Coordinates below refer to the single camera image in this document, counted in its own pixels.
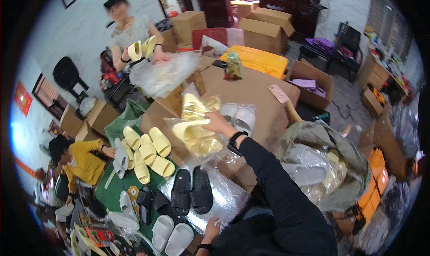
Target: black wristwatch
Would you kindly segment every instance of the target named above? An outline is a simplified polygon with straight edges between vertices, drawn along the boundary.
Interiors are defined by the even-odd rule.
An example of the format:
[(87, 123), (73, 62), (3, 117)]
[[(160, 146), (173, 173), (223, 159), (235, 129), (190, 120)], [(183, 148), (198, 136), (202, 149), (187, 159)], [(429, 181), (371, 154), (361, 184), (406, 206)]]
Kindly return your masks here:
[(123, 60), (123, 56), (121, 55), (121, 61), (122, 61), (122, 62), (124, 62), (124, 63), (128, 63), (128, 62), (130, 62), (131, 60), (132, 60), (132, 59), (129, 59), (129, 60), (127, 60), (127, 61), (126, 61), (126, 60)]
[(227, 148), (234, 152), (235, 154), (237, 154), (238, 156), (242, 156), (242, 154), (240, 153), (239, 149), (236, 147), (236, 140), (239, 136), (241, 135), (248, 135), (248, 133), (246, 132), (236, 132), (234, 133), (234, 135), (230, 138), (230, 140), (228, 141), (228, 145)]
[(198, 251), (199, 249), (207, 249), (207, 250), (209, 250), (209, 252), (211, 252), (211, 251), (213, 251), (215, 248), (214, 248), (214, 247), (212, 247), (212, 244), (200, 244), (200, 245), (198, 245), (198, 246), (197, 246), (197, 251)]

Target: door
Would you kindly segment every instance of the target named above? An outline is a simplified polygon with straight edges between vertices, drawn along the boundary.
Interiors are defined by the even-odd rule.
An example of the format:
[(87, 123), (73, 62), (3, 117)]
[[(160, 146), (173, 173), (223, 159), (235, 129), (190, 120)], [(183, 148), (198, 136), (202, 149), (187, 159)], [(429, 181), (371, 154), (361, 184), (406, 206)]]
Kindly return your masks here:
[(200, 0), (208, 28), (230, 28), (233, 22), (230, 0)]
[(292, 25), (296, 30), (292, 40), (303, 43), (305, 38), (314, 37), (318, 11), (312, 11), (310, 0), (260, 0), (260, 7), (292, 14)]

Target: hand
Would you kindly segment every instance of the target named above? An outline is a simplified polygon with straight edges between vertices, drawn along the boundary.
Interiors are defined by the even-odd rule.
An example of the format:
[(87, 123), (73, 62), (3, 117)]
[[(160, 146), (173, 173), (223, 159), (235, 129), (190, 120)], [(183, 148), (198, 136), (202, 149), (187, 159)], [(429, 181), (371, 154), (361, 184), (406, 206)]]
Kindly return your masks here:
[(126, 47), (126, 48), (124, 48), (124, 52), (123, 52), (123, 54), (121, 55), (121, 58), (122, 58), (124, 61), (128, 61), (128, 60), (130, 59), (129, 51), (128, 51), (129, 46), (130, 46), (130, 45), (127, 45), (127, 47)]
[(111, 147), (103, 146), (103, 148), (101, 149), (101, 151), (105, 155), (109, 156), (110, 158), (115, 158), (116, 148), (111, 148)]
[(166, 61), (172, 60), (168, 54), (163, 52), (161, 50), (161, 47), (157, 49), (157, 47), (160, 47), (159, 45), (155, 46), (154, 50), (154, 60), (152, 61), (152, 64), (154, 65), (157, 62), (161, 62), (161, 64), (164, 64)]
[(209, 118), (210, 123), (203, 125), (204, 129), (223, 134), (228, 138), (231, 138), (237, 132), (216, 109), (211, 109), (211, 112), (206, 113), (206, 118)]
[(215, 239), (217, 234), (219, 233), (219, 228), (221, 227), (221, 221), (219, 218), (211, 217), (206, 225), (206, 234), (202, 240), (202, 244), (207, 243), (210, 244)]
[(69, 195), (69, 197), (67, 198), (67, 201), (66, 201), (66, 205), (71, 204), (72, 200), (73, 200), (72, 196)]

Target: person in yellow sweater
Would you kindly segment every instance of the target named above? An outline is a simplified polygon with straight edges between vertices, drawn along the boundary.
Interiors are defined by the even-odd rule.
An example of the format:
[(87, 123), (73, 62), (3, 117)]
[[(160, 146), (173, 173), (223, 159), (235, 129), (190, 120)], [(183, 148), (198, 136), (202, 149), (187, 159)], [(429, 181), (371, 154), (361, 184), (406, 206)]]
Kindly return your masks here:
[(101, 139), (70, 144), (65, 141), (65, 138), (56, 137), (49, 143), (52, 159), (63, 167), (69, 180), (69, 197), (66, 205), (72, 202), (73, 195), (76, 193), (75, 177), (89, 185), (95, 185), (103, 171), (105, 162), (91, 151), (101, 151), (108, 157), (114, 158), (116, 148), (106, 146)]

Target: woman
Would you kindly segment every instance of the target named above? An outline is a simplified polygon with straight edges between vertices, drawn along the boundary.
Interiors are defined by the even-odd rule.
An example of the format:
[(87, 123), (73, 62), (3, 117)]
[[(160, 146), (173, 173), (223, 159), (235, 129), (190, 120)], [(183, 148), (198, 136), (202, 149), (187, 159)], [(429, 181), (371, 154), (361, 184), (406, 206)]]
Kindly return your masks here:
[(69, 197), (66, 205), (72, 202), (76, 193), (75, 177), (89, 185), (95, 185), (106, 162), (91, 153), (101, 151), (110, 158), (115, 157), (116, 148), (106, 146), (101, 139), (96, 141), (77, 141), (70, 145), (64, 137), (57, 136), (49, 143), (49, 152), (54, 161), (63, 166), (69, 180)]
[(204, 128), (229, 139), (237, 137), (236, 147), (253, 168), (272, 210), (253, 208), (220, 235), (218, 218), (212, 217), (196, 256), (337, 255), (333, 229), (275, 156), (250, 137), (238, 137), (240, 133), (216, 110), (206, 116), (210, 123)]
[(129, 16), (128, 10), (130, 4), (127, 0), (108, 0), (104, 4), (105, 8), (114, 22), (116, 22), (115, 31), (109, 42), (109, 48), (112, 53), (114, 67), (121, 71), (130, 62), (130, 56), (127, 52), (128, 47), (137, 42), (144, 43), (150, 36), (157, 36), (157, 44), (154, 48), (154, 58), (152, 64), (156, 62), (165, 63), (171, 60), (163, 52), (163, 36), (154, 26), (154, 24), (145, 15)]

